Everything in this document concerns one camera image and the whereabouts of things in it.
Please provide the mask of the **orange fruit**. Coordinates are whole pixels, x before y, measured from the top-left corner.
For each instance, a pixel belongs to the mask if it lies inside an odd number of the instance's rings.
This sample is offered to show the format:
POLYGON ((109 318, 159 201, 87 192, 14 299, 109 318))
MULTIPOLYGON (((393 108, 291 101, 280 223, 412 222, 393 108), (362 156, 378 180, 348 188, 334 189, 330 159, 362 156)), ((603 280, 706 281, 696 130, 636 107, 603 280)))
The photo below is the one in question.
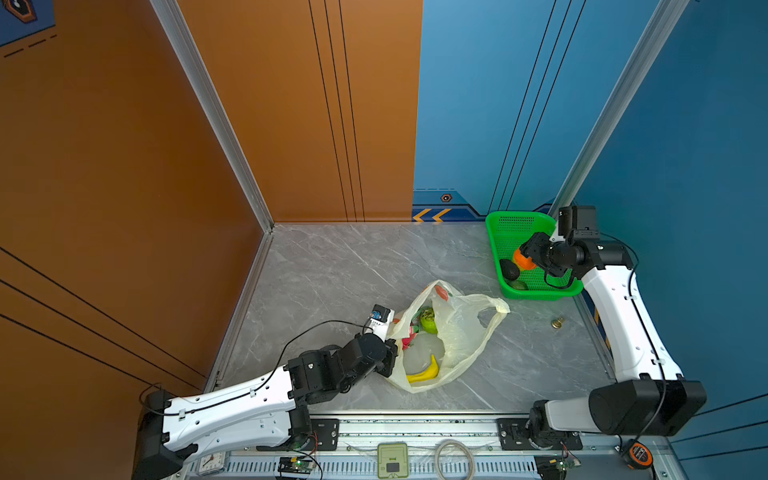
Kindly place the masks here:
POLYGON ((521 271, 530 271, 537 267, 536 263, 530 257, 525 256, 520 249, 514 252, 513 262, 521 271))

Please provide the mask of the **small dark green fruit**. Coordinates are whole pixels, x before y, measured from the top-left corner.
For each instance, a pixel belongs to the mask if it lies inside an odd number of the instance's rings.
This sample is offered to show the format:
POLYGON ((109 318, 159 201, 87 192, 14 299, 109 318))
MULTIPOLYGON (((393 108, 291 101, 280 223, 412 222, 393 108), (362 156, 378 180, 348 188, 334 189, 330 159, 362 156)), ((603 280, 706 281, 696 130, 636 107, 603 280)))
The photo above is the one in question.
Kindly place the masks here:
POLYGON ((521 280, 509 281, 508 285, 512 289, 517 290, 517 291, 527 291, 529 289, 528 285, 524 281, 521 281, 521 280))

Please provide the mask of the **dark brown avocado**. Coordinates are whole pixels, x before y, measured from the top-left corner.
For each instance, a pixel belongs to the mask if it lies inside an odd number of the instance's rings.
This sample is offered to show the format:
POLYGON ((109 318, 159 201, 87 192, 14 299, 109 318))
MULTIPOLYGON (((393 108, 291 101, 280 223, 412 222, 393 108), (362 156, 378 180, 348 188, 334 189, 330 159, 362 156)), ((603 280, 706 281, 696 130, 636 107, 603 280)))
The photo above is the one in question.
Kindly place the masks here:
POLYGON ((517 281, 520 277, 520 269, 518 265, 510 259, 500 259, 499 268, 502 273, 502 277, 507 282, 517 281))

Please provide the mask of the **green plastic mesh basket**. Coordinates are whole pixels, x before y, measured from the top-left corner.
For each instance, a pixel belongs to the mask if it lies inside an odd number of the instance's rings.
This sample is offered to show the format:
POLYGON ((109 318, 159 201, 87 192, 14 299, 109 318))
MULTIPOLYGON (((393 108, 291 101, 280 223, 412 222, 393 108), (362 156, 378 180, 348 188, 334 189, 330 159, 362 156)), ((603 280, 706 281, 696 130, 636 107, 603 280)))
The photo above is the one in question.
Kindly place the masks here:
POLYGON ((556 221, 539 212, 496 211, 485 219, 491 252, 502 294, 513 300, 556 301, 573 297, 583 290, 583 283, 568 272, 564 277, 545 271, 524 257, 520 247, 535 233, 549 238, 556 221))

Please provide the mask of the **yellow banana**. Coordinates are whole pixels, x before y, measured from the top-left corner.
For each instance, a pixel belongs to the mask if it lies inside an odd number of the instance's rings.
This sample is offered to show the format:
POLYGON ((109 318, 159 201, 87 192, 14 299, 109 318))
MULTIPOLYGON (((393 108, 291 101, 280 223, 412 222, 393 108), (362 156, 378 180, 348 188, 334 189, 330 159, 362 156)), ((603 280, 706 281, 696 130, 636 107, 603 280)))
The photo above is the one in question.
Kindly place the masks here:
POLYGON ((429 365, 419 373, 409 374, 406 376, 409 383, 419 383, 435 379, 439 375, 439 363, 434 355, 430 356, 429 365))

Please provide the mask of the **yellow translucent plastic bag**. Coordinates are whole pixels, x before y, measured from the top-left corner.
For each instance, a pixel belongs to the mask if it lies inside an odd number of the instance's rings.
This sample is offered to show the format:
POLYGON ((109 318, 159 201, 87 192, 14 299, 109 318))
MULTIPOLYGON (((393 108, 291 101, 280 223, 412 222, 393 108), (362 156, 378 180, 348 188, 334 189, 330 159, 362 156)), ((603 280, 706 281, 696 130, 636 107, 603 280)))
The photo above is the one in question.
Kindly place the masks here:
POLYGON ((389 382, 412 394, 426 392, 450 383, 464 374, 485 350, 492 334, 510 313, 509 305, 484 294, 465 295, 451 284, 436 280, 430 283, 404 311, 395 314, 387 337, 398 347, 395 366, 389 382), (402 339, 411 324, 418 325, 424 307, 432 307, 438 334, 421 331, 407 350, 402 339), (409 383, 406 376, 422 372, 434 355, 439 375, 432 380, 409 383))

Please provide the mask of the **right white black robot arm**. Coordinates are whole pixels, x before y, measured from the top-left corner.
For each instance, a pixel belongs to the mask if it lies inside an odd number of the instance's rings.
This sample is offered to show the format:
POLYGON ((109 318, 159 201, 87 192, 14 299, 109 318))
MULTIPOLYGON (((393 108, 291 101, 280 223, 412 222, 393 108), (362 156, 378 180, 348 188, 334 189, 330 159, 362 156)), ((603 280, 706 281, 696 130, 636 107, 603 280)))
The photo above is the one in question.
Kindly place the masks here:
POLYGON ((676 435, 707 394, 701 382, 685 378, 658 335, 630 250, 596 232, 579 232, 564 241, 535 233, 520 252, 547 277, 570 273, 582 282, 605 331, 615 377, 583 397, 535 402, 526 425, 530 441, 548 448, 559 432, 676 435))

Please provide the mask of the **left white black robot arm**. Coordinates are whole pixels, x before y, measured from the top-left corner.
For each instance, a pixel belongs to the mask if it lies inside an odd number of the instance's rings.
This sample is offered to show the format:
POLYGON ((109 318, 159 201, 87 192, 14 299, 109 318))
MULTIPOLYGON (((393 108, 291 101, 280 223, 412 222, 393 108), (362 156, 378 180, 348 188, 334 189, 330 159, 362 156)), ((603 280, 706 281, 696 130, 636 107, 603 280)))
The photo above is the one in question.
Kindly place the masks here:
POLYGON ((164 479, 208 455, 241 447, 297 448, 313 432, 309 408, 349 392, 371 373, 391 375, 395 340, 358 334, 345 346, 306 351, 275 371, 222 390, 142 401, 132 476, 164 479))

